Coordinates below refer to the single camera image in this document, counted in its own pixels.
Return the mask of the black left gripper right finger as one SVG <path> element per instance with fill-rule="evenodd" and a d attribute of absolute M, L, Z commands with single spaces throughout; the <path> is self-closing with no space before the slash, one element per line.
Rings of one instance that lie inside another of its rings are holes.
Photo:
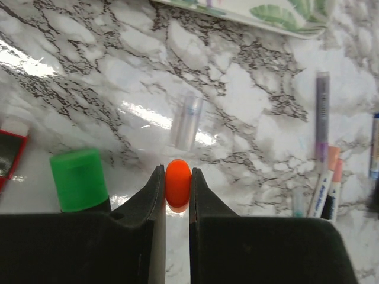
<path fill-rule="evenodd" d="M 343 239 L 326 220 L 240 216 L 198 168 L 189 207 L 192 283 L 357 283 Z"/>

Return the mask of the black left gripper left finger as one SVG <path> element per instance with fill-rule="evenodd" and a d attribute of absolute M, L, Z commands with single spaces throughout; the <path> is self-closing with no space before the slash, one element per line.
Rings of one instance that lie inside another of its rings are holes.
<path fill-rule="evenodd" d="M 1 282 L 164 283 L 164 177 L 110 213 L 1 215 Z"/>

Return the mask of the orange highlighter cap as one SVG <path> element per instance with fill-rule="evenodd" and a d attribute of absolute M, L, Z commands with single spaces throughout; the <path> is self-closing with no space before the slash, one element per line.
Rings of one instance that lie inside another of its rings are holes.
<path fill-rule="evenodd" d="M 165 170 L 165 198 L 173 212 L 181 213 L 189 205 L 191 196 L 191 170 L 181 159 L 175 159 Z"/>

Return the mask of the blue tip thin pen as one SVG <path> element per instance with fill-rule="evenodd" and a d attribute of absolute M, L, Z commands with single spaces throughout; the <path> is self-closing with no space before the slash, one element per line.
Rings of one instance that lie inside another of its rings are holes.
<path fill-rule="evenodd" d="M 372 124 L 372 145 L 371 145 L 371 159 L 370 159 L 370 178 L 378 179 L 378 123 L 379 114 L 374 114 Z"/>

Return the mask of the green fineliner pen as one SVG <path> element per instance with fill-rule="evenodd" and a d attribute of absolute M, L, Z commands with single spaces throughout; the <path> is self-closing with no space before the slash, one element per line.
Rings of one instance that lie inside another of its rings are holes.
<path fill-rule="evenodd" d="M 293 206 L 293 217 L 304 217 L 304 195 L 302 191 L 296 190 L 293 191 L 292 195 L 292 206 Z"/>

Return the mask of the clear plastic pen cap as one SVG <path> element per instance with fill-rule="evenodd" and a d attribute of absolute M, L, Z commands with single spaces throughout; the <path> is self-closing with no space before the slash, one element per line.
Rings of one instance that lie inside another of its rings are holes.
<path fill-rule="evenodd" d="M 203 97 L 188 91 L 172 120 L 171 143 L 183 151 L 193 147 L 203 109 Z"/>

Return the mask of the green cap black highlighter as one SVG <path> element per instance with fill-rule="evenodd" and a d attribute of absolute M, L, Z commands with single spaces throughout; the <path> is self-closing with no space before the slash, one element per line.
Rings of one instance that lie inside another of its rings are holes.
<path fill-rule="evenodd" d="M 52 156 L 50 167 L 62 212 L 111 211 L 99 150 Z"/>

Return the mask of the peach cap white marker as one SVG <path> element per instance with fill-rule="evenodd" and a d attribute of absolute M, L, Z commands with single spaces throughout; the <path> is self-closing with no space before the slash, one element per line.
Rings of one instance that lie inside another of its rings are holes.
<path fill-rule="evenodd" d="M 341 149 L 336 146 L 328 146 L 327 148 L 327 156 L 323 158 L 320 164 L 320 176 L 311 199 L 308 217 L 319 218 L 322 215 L 340 151 Z"/>

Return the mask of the pink cap white marker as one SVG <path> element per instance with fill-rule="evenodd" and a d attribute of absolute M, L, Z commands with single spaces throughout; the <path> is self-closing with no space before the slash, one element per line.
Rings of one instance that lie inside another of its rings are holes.
<path fill-rule="evenodd" d="M 335 223 L 337 219 L 338 205 L 341 195 L 343 164 L 343 159 L 338 158 L 321 215 L 323 219 L 329 220 L 332 223 Z"/>

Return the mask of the red black box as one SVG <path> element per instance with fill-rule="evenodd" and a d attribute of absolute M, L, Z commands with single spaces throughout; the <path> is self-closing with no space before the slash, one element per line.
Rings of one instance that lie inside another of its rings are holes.
<path fill-rule="evenodd" d="M 21 136 L 1 130 L 1 192 L 12 178 L 28 140 L 28 135 Z"/>

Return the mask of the grey purple marker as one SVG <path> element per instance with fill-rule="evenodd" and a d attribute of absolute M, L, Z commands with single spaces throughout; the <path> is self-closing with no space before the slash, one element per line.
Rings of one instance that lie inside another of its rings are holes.
<path fill-rule="evenodd" d="M 328 168 L 330 74 L 316 74 L 316 159 L 320 172 Z"/>

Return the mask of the floral leaf pattern tray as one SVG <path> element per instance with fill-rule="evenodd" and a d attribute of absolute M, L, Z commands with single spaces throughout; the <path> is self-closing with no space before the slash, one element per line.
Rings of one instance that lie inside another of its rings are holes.
<path fill-rule="evenodd" d="M 160 0 L 160 3 L 305 40 L 325 31 L 337 4 L 324 0 Z"/>

